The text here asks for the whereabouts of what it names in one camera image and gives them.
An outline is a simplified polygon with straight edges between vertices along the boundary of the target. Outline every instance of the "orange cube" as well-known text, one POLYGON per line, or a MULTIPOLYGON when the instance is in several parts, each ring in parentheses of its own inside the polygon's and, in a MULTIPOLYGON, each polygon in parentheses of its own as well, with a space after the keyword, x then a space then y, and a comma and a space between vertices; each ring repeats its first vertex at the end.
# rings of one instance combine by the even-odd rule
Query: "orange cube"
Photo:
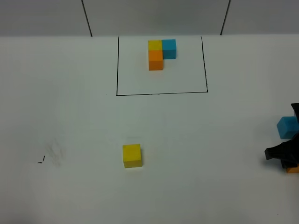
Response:
POLYGON ((163 70, 162 50, 149 50, 149 70, 163 70))
POLYGON ((297 174, 297 173, 299 173, 299 167, 287 168, 286 172, 288 174, 297 174))

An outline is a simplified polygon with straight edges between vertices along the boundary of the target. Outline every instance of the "blue cube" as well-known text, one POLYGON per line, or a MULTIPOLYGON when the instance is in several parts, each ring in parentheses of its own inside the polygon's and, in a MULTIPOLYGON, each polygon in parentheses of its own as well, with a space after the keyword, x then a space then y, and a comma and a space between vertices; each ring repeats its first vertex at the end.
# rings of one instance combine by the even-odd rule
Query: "blue cube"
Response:
POLYGON ((281 139, 291 139, 299 132, 299 123, 296 117, 282 117, 277 124, 281 139))
POLYGON ((176 59, 176 40, 162 40, 163 59, 176 59))

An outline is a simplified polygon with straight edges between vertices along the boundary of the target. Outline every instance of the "toy block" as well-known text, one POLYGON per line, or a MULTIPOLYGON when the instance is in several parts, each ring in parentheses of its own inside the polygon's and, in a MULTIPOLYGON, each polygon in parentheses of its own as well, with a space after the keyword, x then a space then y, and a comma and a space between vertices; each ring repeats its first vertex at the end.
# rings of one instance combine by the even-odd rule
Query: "toy block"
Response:
POLYGON ((299 173, 299 167, 287 168, 286 172, 288 174, 297 174, 297 173, 299 173))
POLYGON ((149 41, 149 50, 162 50, 162 41, 149 41))
POLYGON ((162 40, 163 59, 176 59, 176 40, 162 40))
POLYGON ((281 139, 291 139, 299 132, 299 123, 296 117, 282 117, 277 124, 281 139))
POLYGON ((161 50, 149 50, 149 70, 163 70, 163 53, 161 50))
POLYGON ((140 144, 122 146, 125 168, 142 167, 140 144))

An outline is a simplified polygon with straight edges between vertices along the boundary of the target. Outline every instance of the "drawn line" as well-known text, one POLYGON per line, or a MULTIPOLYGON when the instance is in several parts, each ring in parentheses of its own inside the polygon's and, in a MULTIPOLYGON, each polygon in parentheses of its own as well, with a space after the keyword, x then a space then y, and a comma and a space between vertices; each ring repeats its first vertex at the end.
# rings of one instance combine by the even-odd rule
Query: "drawn line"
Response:
MULTIPOLYGON (((204 44, 201 37, 201 47, 202 47, 202 57, 204 62, 204 69, 205 69, 205 78, 206 78, 206 63, 205 63, 205 55, 204 55, 204 44)), ((199 91, 199 92, 166 92, 166 93, 145 93, 145 94, 118 94, 118 68, 119 68, 119 55, 120 55, 120 37, 118 36, 118 46, 117 46, 117 78, 116 78, 116 96, 148 96, 148 95, 166 95, 166 94, 189 94, 189 93, 208 93, 207 88, 207 79, 206 79, 206 91, 199 91)))
POLYGON ((145 93, 145 94, 123 94, 117 96, 147 96, 147 95, 165 95, 165 94, 189 94, 189 93, 207 93, 207 91, 201 92, 165 92, 165 93, 145 93))
POLYGON ((89 25, 89 21, 88 21, 88 18, 87 18, 87 13, 86 13, 86 10, 85 10, 85 6, 84 6, 83 0, 81 0, 81 3, 82 3, 83 10, 84 10, 85 18, 86 18, 86 21, 87 21, 89 33, 90 33, 90 36, 92 37, 93 34, 92 34, 92 30, 90 29, 90 25, 89 25))
MULTIPOLYGON (((45 155, 43 156, 43 161, 45 160, 45 155)), ((43 163, 43 162, 38 162, 38 163, 43 163)))
POLYGON ((118 91, 118 62, 120 58, 120 37, 118 36, 118 42, 117 42, 117 78, 116 78, 116 96, 118 91))
MULTIPOLYGON (((204 60, 204 68, 205 68, 205 76, 206 76, 206 63, 205 63, 205 53, 204 53, 204 43, 202 41, 202 36, 201 37, 201 47, 202 47, 202 58, 204 60)), ((207 79, 206 79, 206 92, 209 92, 208 88, 207 88, 207 79)))
POLYGON ((226 22, 226 17, 228 15, 228 9, 229 9, 229 6, 230 6, 230 1, 228 1, 228 8, 226 9, 226 13, 225 13, 225 17, 224 17, 224 21, 223 21, 223 25, 222 25, 222 28, 221 28, 221 32, 220 32, 220 35, 222 35, 222 32, 223 32, 223 28, 224 28, 224 25, 225 25, 225 22, 226 22))

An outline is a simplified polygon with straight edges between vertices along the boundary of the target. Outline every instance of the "white wall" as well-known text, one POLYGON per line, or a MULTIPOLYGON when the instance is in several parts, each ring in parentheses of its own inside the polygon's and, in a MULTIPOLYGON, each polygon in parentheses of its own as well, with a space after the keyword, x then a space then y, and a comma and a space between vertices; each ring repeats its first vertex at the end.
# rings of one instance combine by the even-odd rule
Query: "white wall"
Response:
POLYGON ((80 0, 2 0, 0 36, 89 36, 80 0))
POLYGON ((231 0, 223 34, 299 33, 297 0, 231 0))
POLYGON ((220 34, 228 0, 84 0, 93 35, 220 34))

